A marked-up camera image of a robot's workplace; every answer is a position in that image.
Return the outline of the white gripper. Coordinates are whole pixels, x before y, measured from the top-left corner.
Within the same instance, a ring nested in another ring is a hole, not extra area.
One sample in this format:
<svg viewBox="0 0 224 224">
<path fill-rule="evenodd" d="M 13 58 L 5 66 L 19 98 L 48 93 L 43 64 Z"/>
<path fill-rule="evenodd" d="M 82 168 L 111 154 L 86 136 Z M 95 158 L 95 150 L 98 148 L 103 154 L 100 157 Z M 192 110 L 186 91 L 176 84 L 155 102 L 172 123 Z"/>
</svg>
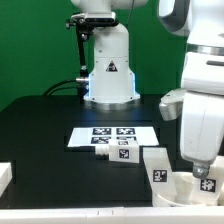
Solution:
<svg viewBox="0 0 224 224">
<path fill-rule="evenodd" d="M 184 96 L 180 150 L 193 162 L 193 176 L 206 178 L 224 138 L 224 97 L 187 92 Z"/>
</svg>

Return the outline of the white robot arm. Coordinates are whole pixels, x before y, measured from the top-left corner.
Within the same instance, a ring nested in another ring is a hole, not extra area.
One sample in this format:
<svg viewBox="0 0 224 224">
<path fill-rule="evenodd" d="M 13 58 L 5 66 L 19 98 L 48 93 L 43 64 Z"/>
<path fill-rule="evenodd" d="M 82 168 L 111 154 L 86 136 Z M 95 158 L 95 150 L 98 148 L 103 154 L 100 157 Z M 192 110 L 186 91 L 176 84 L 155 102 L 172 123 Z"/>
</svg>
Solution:
<svg viewBox="0 0 224 224">
<path fill-rule="evenodd" d="M 80 79 L 88 106 L 121 109 L 140 102 L 132 70 L 146 73 L 163 59 L 183 66 L 180 83 L 151 81 L 162 92 L 159 109 L 165 120 L 181 119 L 180 153 L 193 164 L 195 177 L 209 174 L 224 140 L 224 0 L 71 0 L 78 12 L 71 20 L 83 39 L 93 39 L 92 67 Z"/>
</svg>

